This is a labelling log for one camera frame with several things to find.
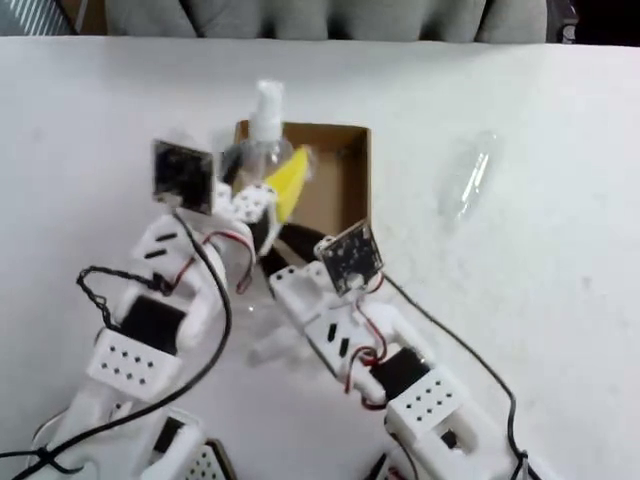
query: yellow object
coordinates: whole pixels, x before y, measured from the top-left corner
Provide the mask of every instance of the yellow object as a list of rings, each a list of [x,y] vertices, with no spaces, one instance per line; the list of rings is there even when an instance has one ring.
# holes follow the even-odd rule
[[[300,147],[291,159],[265,179],[265,183],[278,194],[276,217],[278,222],[285,223],[300,198],[302,187],[309,169],[309,151]]]

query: gray fabric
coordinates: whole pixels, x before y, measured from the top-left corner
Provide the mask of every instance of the gray fabric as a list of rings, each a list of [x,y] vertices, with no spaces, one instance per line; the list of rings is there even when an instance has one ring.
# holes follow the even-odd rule
[[[544,42],[546,0],[107,0],[110,33]]]
[[[53,0],[0,0],[0,35],[70,35]]]

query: wire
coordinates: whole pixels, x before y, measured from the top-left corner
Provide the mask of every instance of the wire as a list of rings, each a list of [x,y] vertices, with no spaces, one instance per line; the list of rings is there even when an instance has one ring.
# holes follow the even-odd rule
[[[228,238],[230,240],[233,240],[243,245],[244,248],[247,250],[247,252],[249,252],[249,264],[247,265],[247,269],[244,275],[242,276],[242,278],[238,282],[238,285],[236,286],[236,292],[242,295],[246,291],[247,287],[251,285],[251,271],[253,270],[253,265],[256,262],[255,251],[246,238],[244,238],[242,235],[236,232],[233,232],[231,230],[219,230],[219,231],[213,232],[205,240],[208,242],[210,238],[215,237],[216,235],[224,238]]]
[[[240,235],[240,234],[238,234],[236,232],[233,232],[231,230],[217,230],[215,232],[211,232],[209,235],[207,235],[204,238],[204,240],[202,241],[202,244],[203,245],[207,244],[216,235],[219,235],[221,237],[225,237],[225,238],[233,240],[233,241],[235,241],[237,243],[240,243],[249,252],[249,257],[250,257],[249,258],[249,264],[247,265],[247,269],[246,269],[244,275],[242,276],[242,278],[238,282],[238,285],[236,286],[236,293],[242,295],[246,291],[247,287],[249,287],[249,285],[251,285],[251,271],[253,270],[253,264],[255,263],[255,260],[256,260],[255,259],[255,251],[254,251],[253,247],[251,246],[251,244],[247,241],[246,238],[244,238],[242,235]],[[173,289],[175,289],[178,286],[178,284],[182,280],[182,277],[184,276],[185,273],[187,273],[187,270],[189,270],[191,265],[193,265],[194,261],[195,261],[195,258],[191,257],[189,260],[187,260],[187,262],[184,264],[184,266],[180,269],[180,271],[176,275],[175,279],[173,280],[173,284],[172,284],[172,288]]]
[[[90,267],[85,268],[78,274],[78,278],[76,279],[76,284],[82,289],[85,295],[89,298],[89,300],[96,306],[100,313],[102,314],[102,321],[104,322],[104,326],[115,330],[116,325],[111,321],[111,311],[107,306],[107,299],[103,295],[96,295],[93,290],[91,290],[85,281],[85,279],[92,273],[103,273],[105,275],[111,275],[118,278],[124,278],[125,280],[133,280],[136,281],[150,290],[162,292],[164,295],[168,295],[171,293],[171,284],[165,280],[161,275],[154,274],[153,278],[145,278],[141,275],[136,275],[135,273],[125,272],[124,270],[115,270],[113,268],[107,267],[98,267],[96,265],[92,265]]]
[[[224,349],[225,349],[225,347],[227,345],[227,341],[229,340],[229,335],[231,334],[231,326],[232,326],[232,320],[233,320],[232,312],[231,312],[231,302],[229,300],[229,295],[227,294],[227,291],[225,290],[224,283],[222,282],[222,279],[217,274],[217,272],[215,271],[213,265],[211,264],[211,261],[207,257],[206,252],[204,251],[202,246],[193,238],[193,234],[191,233],[191,230],[189,229],[189,227],[187,226],[185,221],[176,212],[174,212],[173,216],[180,223],[180,225],[184,229],[185,233],[187,234],[187,237],[189,237],[189,241],[191,242],[191,245],[193,246],[194,250],[196,251],[198,257],[200,257],[200,259],[204,262],[205,266],[207,267],[207,270],[209,270],[209,273],[211,273],[211,276],[213,277],[213,280],[214,280],[214,282],[216,284],[218,292],[220,293],[220,297],[222,298],[222,305],[223,305],[224,314],[225,314],[225,324],[224,324],[224,330],[222,332],[222,337],[220,339],[220,342],[218,343],[218,346],[216,347],[215,351],[213,352],[213,355],[211,356],[211,359],[200,369],[200,371],[198,371],[182,387],[180,387],[179,389],[177,389],[173,393],[167,395],[163,399],[157,401],[156,403],[153,403],[153,404],[151,404],[151,405],[149,405],[147,407],[144,407],[144,408],[138,410],[137,412],[131,413],[131,414],[125,416],[125,417],[119,418],[119,419],[114,420],[112,422],[108,422],[108,423],[106,423],[104,425],[101,425],[99,427],[92,428],[90,430],[87,430],[87,431],[79,434],[79,435],[76,435],[75,437],[70,438],[69,440],[66,440],[65,442],[62,442],[60,445],[58,445],[57,447],[53,448],[49,452],[49,458],[51,460],[55,459],[55,457],[57,457],[61,453],[67,451],[71,447],[76,446],[78,443],[80,443],[80,442],[82,442],[82,441],[84,441],[84,440],[86,440],[88,438],[91,438],[91,437],[93,437],[95,435],[98,435],[98,434],[100,434],[102,432],[106,432],[106,431],[111,430],[113,428],[128,424],[128,423],[133,422],[135,420],[138,420],[139,418],[142,418],[142,417],[144,417],[146,415],[149,415],[149,414],[151,414],[151,413],[153,413],[153,412],[155,412],[155,411],[157,411],[157,410],[169,405],[170,403],[174,402],[178,398],[182,397],[184,394],[186,394],[191,389],[193,389],[193,387],[195,387],[213,369],[213,367],[218,363],[218,360],[220,359],[220,356],[222,355],[222,352],[224,351]],[[24,479],[28,478],[29,476],[31,476],[32,474],[40,471],[47,464],[50,464],[50,462],[47,461],[47,460],[42,460],[41,459],[39,462],[37,462],[33,466],[24,469],[18,475],[13,477],[12,480],[24,480]]]
[[[359,297],[356,300],[355,302],[356,310],[360,315],[364,317],[365,321],[367,322],[367,325],[369,325],[371,330],[373,330],[373,332],[375,333],[376,337],[378,337],[378,340],[380,340],[380,343],[382,343],[382,352],[380,353],[380,355],[378,355],[378,358],[377,358],[378,362],[381,362],[387,357],[387,341],[384,339],[384,336],[382,335],[382,332],[380,331],[380,329],[376,326],[375,323],[373,323],[373,320],[371,320],[371,318],[369,318],[369,316],[366,313],[364,313],[364,311],[362,311],[362,298],[363,297]]]
[[[413,457],[409,453],[409,450],[407,450],[407,447],[404,446],[404,444],[400,441],[400,439],[395,433],[389,433],[389,436],[395,440],[395,442],[404,452],[405,456],[407,457],[407,460],[409,460],[409,465],[411,465],[411,471],[413,474],[413,480],[420,480],[420,476],[418,475],[418,468],[416,467],[416,462],[413,461]]]
[[[344,393],[348,394],[351,391],[351,373],[353,371],[353,365],[358,356],[363,353],[369,356],[362,361],[366,366],[374,365],[378,361],[378,352],[376,352],[375,348],[370,347],[369,345],[361,345],[356,348],[353,351],[353,354],[351,354],[351,359],[349,360],[349,370],[347,370],[347,378],[344,381]]]
[[[72,475],[82,470],[82,468],[64,468],[62,465],[56,462],[55,458],[51,455],[51,452],[47,451],[47,449],[44,447],[38,448],[36,450],[16,450],[14,452],[0,453],[0,459],[31,456],[39,457],[40,461],[44,462],[45,464],[51,465],[55,470],[60,473],[64,473],[65,475]]]
[[[429,320],[431,323],[436,325],[440,330],[449,335],[453,340],[455,340],[462,348],[464,348],[473,358],[475,358],[480,365],[484,367],[484,369],[493,377],[493,379],[500,385],[502,390],[509,397],[509,415],[507,416],[507,440],[509,442],[509,447],[511,451],[515,455],[518,460],[518,465],[512,475],[512,479],[515,479],[522,468],[523,459],[527,456],[527,452],[525,450],[520,450],[518,444],[516,443],[515,434],[514,434],[514,422],[516,417],[516,396],[511,391],[506,382],[502,379],[502,377],[496,372],[491,365],[487,363],[487,361],[482,358],[482,356],[476,352],[473,347],[471,347],[467,342],[465,342],[462,338],[458,336],[453,330],[447,327],[444,323],[438,320],[436,317],[427,312],[418,302],[416,302],[413,298],[409,296],[409,294],[389,275],[384,274],[384,278],[396,289],[396,291],[411,305],[415,308],[423,317]],[[540,476],[535,472],[533,467],[529,465],[529,474],[533,480],[541,480]]]

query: gray chair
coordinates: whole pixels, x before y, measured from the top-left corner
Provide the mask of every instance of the gray chair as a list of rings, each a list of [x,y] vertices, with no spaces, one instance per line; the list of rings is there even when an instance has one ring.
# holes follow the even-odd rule
[[[537,43],[546,0],[106,0],[115,35]]]

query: red wire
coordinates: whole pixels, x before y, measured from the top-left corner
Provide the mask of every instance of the red wire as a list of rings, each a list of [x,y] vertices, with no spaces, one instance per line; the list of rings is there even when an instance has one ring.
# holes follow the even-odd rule
[[[243,294],[247,289],[247,287],[251,284],[251,270],[253,269],[253,261],[254,261],[253,248],[243,236],[235,232],[226,231],[226,230],[220,230],[220,231],[210,233],[205,238],[205,241],[208,242],[210,238],[214,237],[215,235],[219,235],[221,237],[225,237],[235,242],[238,242],[247,249],[247,252],[249,252],[249,264],[247,265],[247,270],[242,276],[242,278],[240,279],[240,281],[238,282],[238,285],[236,286],[236,292],[239,294]]]
[[[378,356],[378,362],[381,362],[387,357],[387,341],[384,339],[382,332],[376,326],[376,324],[373,323],[373,321],[367,316],[367,314],[362,311],[362,308],[360,306],[361,301],[362,301],[362,297],[356,300],[356,310],[358,310],[358,313],[360,313],[360,315],[364,317],[369,327],[371,327],[371,330],[373,330],[373,332],[376,334],[376,337],[378,337],[378,340],[380,340],[380,343],[382,343],[382,352]]]
[[[373,287],[373,290],[369,290],[369,291],[367,292],[367,295],[370,295],[370,294],[375,293],[375,292],[377,292],[378,290],[380,290],[380,287],[381,287],[381,286],[382,286],[382,284],[384,283],[384,275],[382,275],[381,273],[380,273],[379,275],[380,275],[380,280],[378,280],[378,283],[376,284],[376,286],[375,286],[375,287]]]
[[[376,357],[377,352],[375,348],[368,345],[361,345],[356,348],[351,355],[351,360],[349,360],[349,370],[347,371],[347,378],[344,382],[344,393],[349,393],[351,391],[351,372],[353,371],[353,364],[356,362],[356,358],[358,358],[358,355],[365,352],[371,356],[367,359],[363,359],[363,364],[370,366],[377,363],[378,359]]]
[[[367,410],[377,412],[387,408],[387,402],[385,403],[370,403],[366,398],[360,397],[360,404]]]
[[[206,237],[204,237],[204,240],[202,240],[202,244],[204,245],[204,244],[208,243],[211,240],[211,238],[216,236],[216,235],[220,235],[221,237],[225,237],[225,238],[228,238],[230,240],[234,240],[235,242],[238,242],[238,243],[242,244],[247,249],[247,251],[249,252],[249,256],[250,256],[249,265],[247,266],[247,270],[246,270],[245,274],[243,275],[243,277],[238,282],[238,285],[236,286],[236,292],[239,293],[239,294],[242,294],[247,289],[247,287],[251,284],[251,270],[252,270],[252,267],[253,267],[253,256],[254,256],[253,248],[251,247],[249,242],[244,237],[242,237],[241,235],[239,235],[239,234],[237,234],[235,232],[226,231],[226,230],[220,230],[220,231],[211,232]],[[184,266],[180,269],[180,271],[176,275],[175,280],[173,281],[173,288],[174,289],[178,286],[178,284],[182,280],[182,277],[184,276],[185,273],[187,273],[187,270],[189,270],[189,268],[191,267],[191,265],[193,265],[194,262],[195,262],[195,258],[191,257],[189,260],[187,260],[187,262],[184,264]]]

